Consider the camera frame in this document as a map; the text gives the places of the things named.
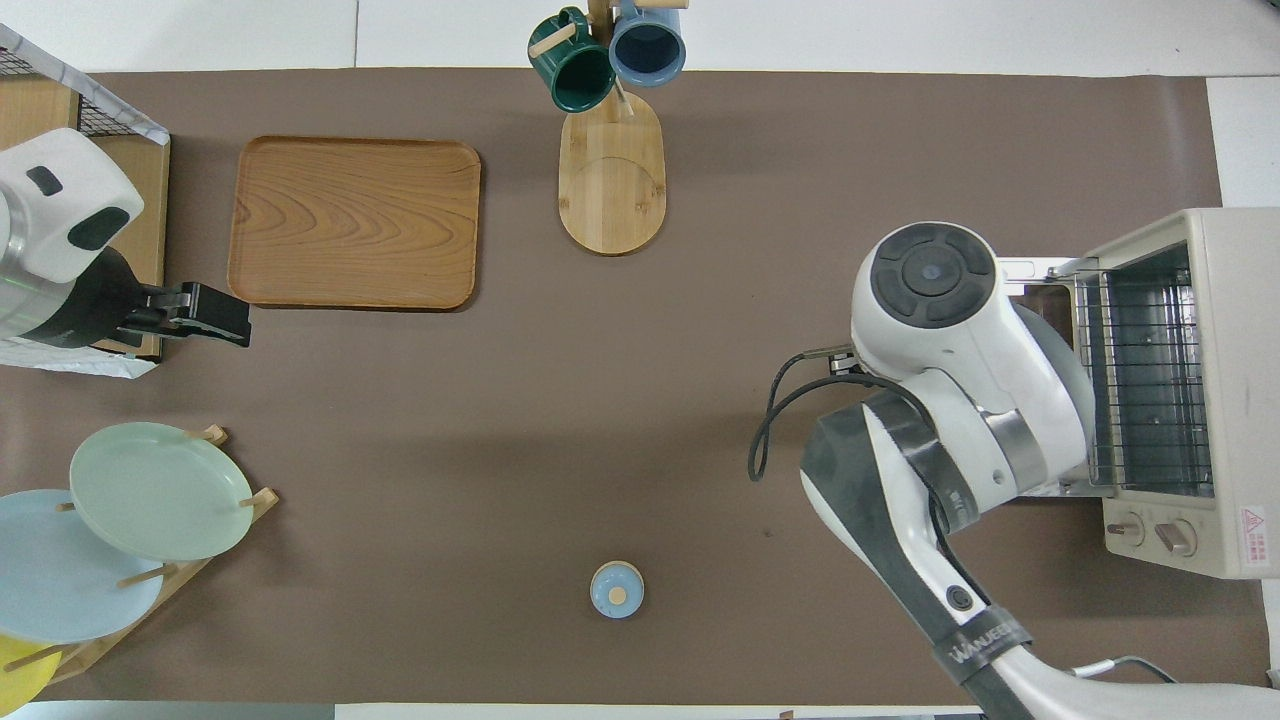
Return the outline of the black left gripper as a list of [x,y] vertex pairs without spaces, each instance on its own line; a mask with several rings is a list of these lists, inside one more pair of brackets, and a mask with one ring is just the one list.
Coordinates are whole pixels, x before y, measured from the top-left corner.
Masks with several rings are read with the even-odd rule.
[[115,249],[105,249],[76,279],[63,305],[40,325],[40,342],[81,348],[110,341],[140,347],[146,336],[184,338],[191,334],[224,340],[247,348],[251,305],[201,283],[182,283],[178,327],[165,327],[163,310],[148,301],[166,290],[137,281]]

